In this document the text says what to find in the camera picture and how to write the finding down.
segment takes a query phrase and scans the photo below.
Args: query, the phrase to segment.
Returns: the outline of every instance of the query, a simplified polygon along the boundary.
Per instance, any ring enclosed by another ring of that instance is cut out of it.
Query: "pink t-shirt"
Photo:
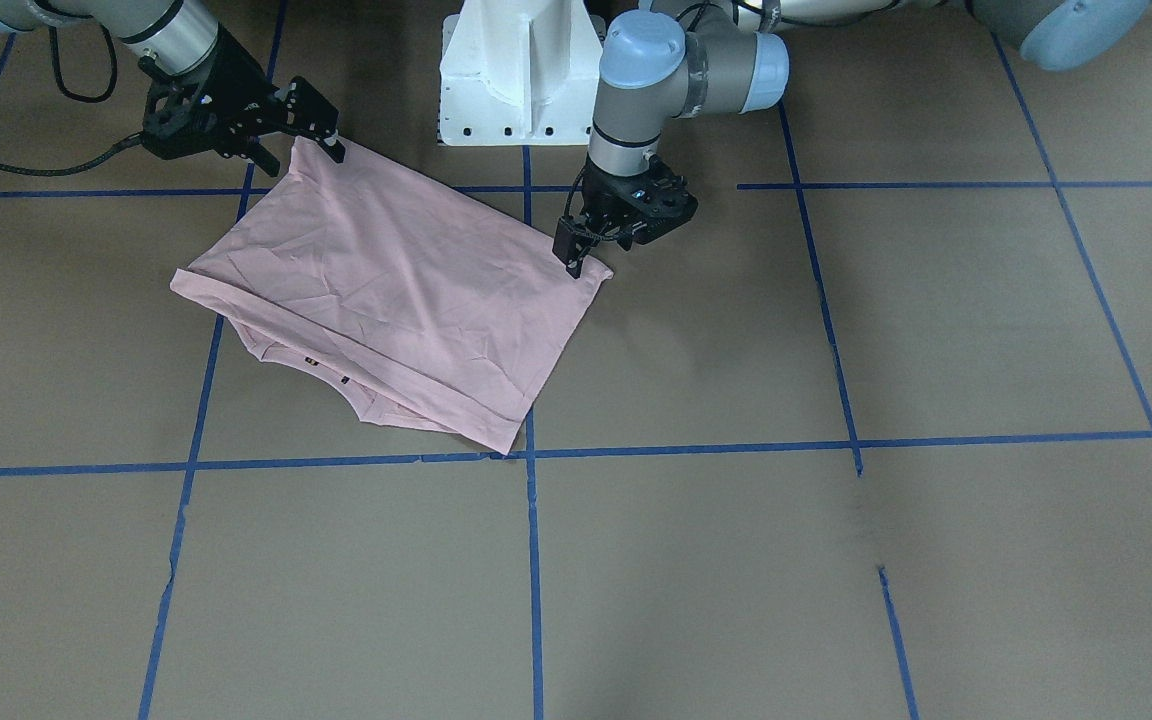
[[[172,290],[365,423],[508,452],[611,270],[571,279],[544,233],[347,145],[336,165],[296,141],[287,177]]]

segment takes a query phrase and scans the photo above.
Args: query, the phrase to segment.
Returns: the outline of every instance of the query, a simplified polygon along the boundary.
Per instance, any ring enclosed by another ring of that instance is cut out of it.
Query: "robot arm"
[[[89,18],[131,47],[150,76],[141,139],[159,158],[215,150],[274,176],[279,161],[259,138],[288,132],[344,160],[338,109],[305,78],[275,88],[200,0],[0,0],[0,32]]]
[[[698,202],[655,154],[669,118],[771,108],[790,77],[793,26],[843,26],[901,5],[955,3],[1020,54],[1064,70],[1109,50],[1151,0],[641,0],[608,28],[594,123],[578,185],[584,210],[559,219],[554,255],[579,276],[600,242],[628,250],[690,220]]]

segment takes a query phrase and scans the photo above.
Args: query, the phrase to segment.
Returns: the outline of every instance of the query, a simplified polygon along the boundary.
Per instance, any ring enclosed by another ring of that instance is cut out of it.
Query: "floor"
[[[215,12],[550,232],[584,151],[434,143],[457,5]],[[168,291],[274,179],[0,174],[0,719],[1152,717],[1152,12],[1061,76],[952,9],[790,44],[783,108],[668,129],[700,213],[599,251],[506,457]],[[0,36],[0,159],[136,129],[123,70]]]

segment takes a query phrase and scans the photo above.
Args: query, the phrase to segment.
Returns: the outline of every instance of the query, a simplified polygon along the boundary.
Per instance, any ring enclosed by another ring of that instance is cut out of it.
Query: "cable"
[[[69,88],[65,86],[65,76],[60,71],[59,32],[56,32],[55,28],[47,26],[47,41],[51,45],[51,77],[55,78],[60,94],[68,97],[70,100],[96,104],[104,103],[114,94],[114,88],[118,86],[118,51],[114,50],[114,37],[109,36],[108,29],[100,26],[100,31],[105,36],[105,48],[109,51],[109,84],[105,86],[105,92],[100,94],[77,94],[77,92],[73,92]]]
[[[707,10],[708,8],[718,8],[718,5],[715,5],[715,3],[691,3],[691,5],[688,5],[684,9],[682,9],[682,13],[679,13],[673,18],[675,20],[675,22],[680,22],[681,23],[682,18],[684,18],[688,13],[696,12],[696,17],[691,18],[691,24],[689,24],[689,26],[687,26],[687,32],[692,32],[700,24],[700,17],[704,17],[705,10]]]
[[[579,190],[579,182],[585,179],[585,168],[581,168],[579,173],[576,173],[576,179],[573,180],[571,190],[567,191],[567,205],[563,205],[563,215],[570,215],[573,213],[573,196]]]
[[[135,132],[124,137],[122,141],[115,142],[114,145],[109,146],[97,158],[92,158],[82,165],[74,165],[73,168],[62,168],[59,170],[37,170],[32,168],[20,168],[17,165],[6,165],[0,162],[0,170],[3,173],[17,174],[17,176],[29,176],[38,179],[60,179],[65,176],[77,176],[78,173],[86,173],[88,170],[97,167],[97,165],[105,164],[105,160],[109,160],[113,156],[118,156],[119,152],[128,150],[129,147],[136,147],[141,145],[145,138],[142,137],[143,132]]]

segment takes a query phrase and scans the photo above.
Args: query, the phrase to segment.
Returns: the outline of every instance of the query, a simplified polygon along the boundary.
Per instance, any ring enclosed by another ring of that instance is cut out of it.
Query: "folded shirt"
[[[336,165],[298,138],[287,176],[172,290],[365,423],[509,452],[611,270],[589,258],[571,279],[544,233],[347,145]]]

